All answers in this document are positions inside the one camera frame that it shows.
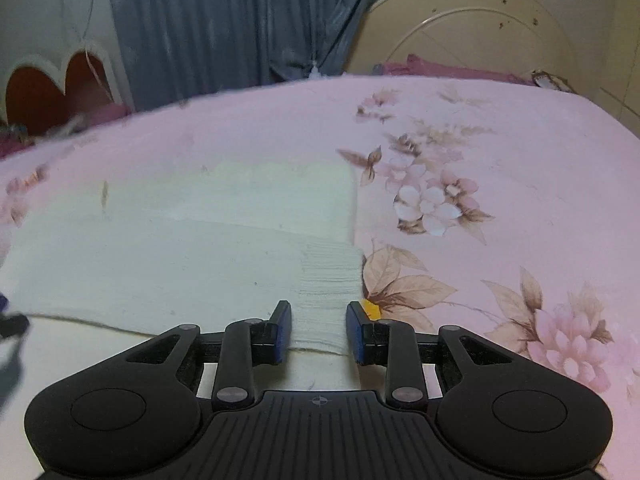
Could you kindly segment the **magenta blanket by cream headboard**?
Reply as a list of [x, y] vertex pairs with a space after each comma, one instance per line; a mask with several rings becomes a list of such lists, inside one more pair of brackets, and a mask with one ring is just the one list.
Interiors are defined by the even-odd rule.
[[375, 65], [372, 73], [378, 76], [422, 76], [432, 78], [491, 80], [506, 84], [524, 84], [533, 86], [532, 78], [522, 78], [510, 73], [498, 73], [491, 70], [474, 70], [469, 67], [450, 66], [424, 60], [415, 54], [409, 54], [405, 62], [386, 62]]

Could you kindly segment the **cream round headboard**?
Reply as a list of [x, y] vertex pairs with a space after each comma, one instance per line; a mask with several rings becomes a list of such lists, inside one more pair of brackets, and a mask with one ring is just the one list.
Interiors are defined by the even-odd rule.
[[345, 70], [425, 61], [526, 78], [545, 72], [587, 92], [566, 32], [537, 0], [378, 0], [364, 17]]

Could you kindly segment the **red heart-shaped headboard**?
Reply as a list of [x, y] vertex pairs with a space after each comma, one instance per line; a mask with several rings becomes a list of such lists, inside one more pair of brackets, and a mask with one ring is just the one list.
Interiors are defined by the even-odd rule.
[[130, 112], [110, 56], [94, 41], [71, 48], [58, 64], [40, 54], [25, 55], [1, 81], [1, 121], [24, 127], [29, 136], [41, 136], [78, 115], [95, 126]]

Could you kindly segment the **blue grey curtain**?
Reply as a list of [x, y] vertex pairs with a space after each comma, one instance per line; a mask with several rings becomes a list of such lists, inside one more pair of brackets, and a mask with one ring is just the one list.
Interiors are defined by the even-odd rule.
[[376, 0], [111, 0], [137, 110], [337, 76]]

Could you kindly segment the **pink floral bed sheet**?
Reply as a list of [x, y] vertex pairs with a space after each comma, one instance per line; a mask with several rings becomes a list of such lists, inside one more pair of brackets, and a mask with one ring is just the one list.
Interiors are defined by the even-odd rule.
[[[352, 170], [352, 301], [423, 333], [462, 326], [589, 388], [613, 415], [598, 475], [638, 477], [639, 141], [617, 120], [571, 93], [482, 80], [338, 77], [203, 96], [5, 159], [1, 231], [21, 225], [19, 200], [229, 162]], [[24, 431], [41, 390], [154, 336], [26, 314], [28, 333], [1, 348], [6, 479], [41, 474]], [[342, 354], [291, 342], [256, 385], [378, 391], [383, 371], [357, 365], [347, 336]]]

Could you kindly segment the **patterned pillow right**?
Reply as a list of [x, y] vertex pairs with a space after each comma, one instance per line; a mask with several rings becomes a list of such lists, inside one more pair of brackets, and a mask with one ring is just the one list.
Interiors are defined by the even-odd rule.
[[576, 94], [576, 90], [568, 80], [559, 75], [548, 73], [545, 70], [534, 70], [530, 76], [532, 83], [538, 88]]

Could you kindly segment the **white knit garment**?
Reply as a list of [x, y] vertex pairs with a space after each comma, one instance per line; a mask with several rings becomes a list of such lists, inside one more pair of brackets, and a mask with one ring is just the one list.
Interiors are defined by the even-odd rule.
[[343, 164], [243, 165], [49, 191], [1, 231], [16, 310], [157, 335], [293, 309], [292, 346], [342, 354], [361, 294]]

